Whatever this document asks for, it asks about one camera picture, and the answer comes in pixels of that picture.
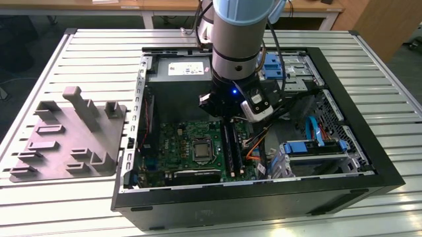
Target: power supply label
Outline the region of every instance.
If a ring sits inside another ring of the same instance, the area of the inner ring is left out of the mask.
[[[204,74],[205,74],[204,62],[180,62],[180,63],[169,64],[170,76],[204,75]]]

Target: wooden table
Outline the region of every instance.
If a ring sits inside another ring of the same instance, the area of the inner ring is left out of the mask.
[[[344,6],[320,0],[293,0],[294,17],[324,18],[320,30],[331,30]],[[114,4],[93,4],[91,0],[0,0],[3,15],[138,15],[146,29],[154,29],[154,16],[194,16],[198,0],[121,0]],[[284,17],[289,16],[286,5]]]

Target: table leg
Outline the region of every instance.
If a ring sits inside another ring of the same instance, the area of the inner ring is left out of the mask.
[[[325,17],[325,19],[323,21],[321,27],[320,27],[321,31],[331,31],[332,30],[337,16],[339,16],[339,12],[331,12],[328,14],[328,16]]]
[[[153,11],[144,11],[146,29],[154,29],[153,16]]]

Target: green circuit board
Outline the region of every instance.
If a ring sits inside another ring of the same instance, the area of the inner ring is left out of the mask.
[[[241,140],[249,136],[248,124],[236,124]],[[212,143],[213,156],[209,161],[198,162],[194,159],[194,145],[202,141]],[[221,137],[220,121],[200,121],[182,123],[162,123],[160,131],[160,154],[157,169],[148,172],[150,187],[164,187],[166,172],[218,169],[222,171],[221,182],[233,182],[256,179],[256,168],[246,166],[245,175],[230,177],[226,174],[226,161]]]

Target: white sticker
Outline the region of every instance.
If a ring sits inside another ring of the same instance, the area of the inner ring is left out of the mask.
[[[265,174],[265,166],[261,163],[258,164],[258,170]]]
[[[122,9],[140,9],[138,6],[122,6],[121,8]]]
[[[205,64],[202,62],[181,62],[169,64],[169,75],[204,75]]]

